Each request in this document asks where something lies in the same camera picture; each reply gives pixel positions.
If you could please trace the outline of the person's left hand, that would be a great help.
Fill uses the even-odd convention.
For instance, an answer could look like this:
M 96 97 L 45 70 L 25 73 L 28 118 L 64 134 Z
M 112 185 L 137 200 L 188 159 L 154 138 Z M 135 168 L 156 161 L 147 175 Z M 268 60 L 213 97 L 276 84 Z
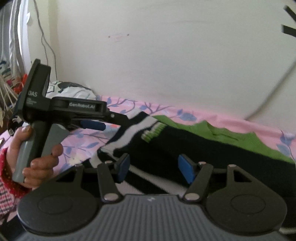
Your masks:
M 33 129 L 31 126 L 20 127 L 16 130 L 6 153 L 6 162 L 10 174 L 15 172 L 21 144 L 29 139 L 32 131 Z M 36 158 L 31 161 L 30 166 L 24 168 L 22 171 L 24 181 L 20 183 L 20 185 L 26 188 L 35 189 L 51 179 L 54 174 L 54 167 L 59 164 L 59 157 L 62 154 L 63 146 L 57 144 L 53 147 L 50 155 Z

